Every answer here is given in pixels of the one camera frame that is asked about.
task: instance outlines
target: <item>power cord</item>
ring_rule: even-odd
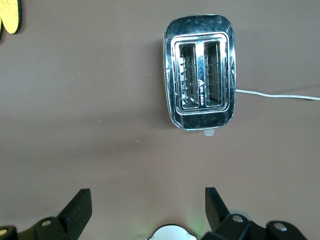
[[[305,100],[320,101],[320,97],[316,97],[316,96],[265,94],[262,92],[248,91],[248,90],[241,90],[241,89],[237,89],[236,92],[243,93],[243,94],[254,94],[254,95],[267,97],[267,98],[291,98],[291,99],[305,99]]]

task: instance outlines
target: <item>stainless steel surface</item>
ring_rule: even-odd
[[[232,25],[225,17],[191,15],[172,21],[164,31],[163,62],[174,125],[207,130],[231,120],[236,94],[235,44]]]
[[[319,96],[318,0],[22,3],[21,31],[0,41],[0,224],[22,231],[91,188],[80,240],[164,224],[201,237],[215,186],[257,224],[320,239],[319,102],[236,94],[206,137],[173,126],[163,74],[169,22],[216,13],[234,28],[239,89]]]
[[[274,227],[276,228],[276,229],[278,229],[279,231],[281,231],[281,232],[286,232],[288,229],[286,228],[286,226],[285,225],[283,225],[281,222],[276,222],[275,224],[274,224]]]
[[[239,215],[234,215],[232,217],[232,220],[237,222],[237,223],[243,223],[244,222],[243,218],[241,216],[239,216]]]

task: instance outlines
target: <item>screw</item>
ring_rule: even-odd
[[[233,221],[237,222],[237,223],[243,223],[244,220],[242,219],[242,217],[240,217],[239,215],[234,215],[232,217]]]
[[[283,225],[281,222],[276,222],[275,224],[273,224],[273,226],[278,229],[281,232],[286,232],[288,231],[288,229],[286,228],[285,225]]]
[[[7,232],[8,232],[7,229],[1,229],[1,230],[0,230],[0,236],[5,235]]]
[[[41,226],[46,227],[46,226],[49,226],[50,224],[51,224],[51,220],[45,220],[41,223]]]

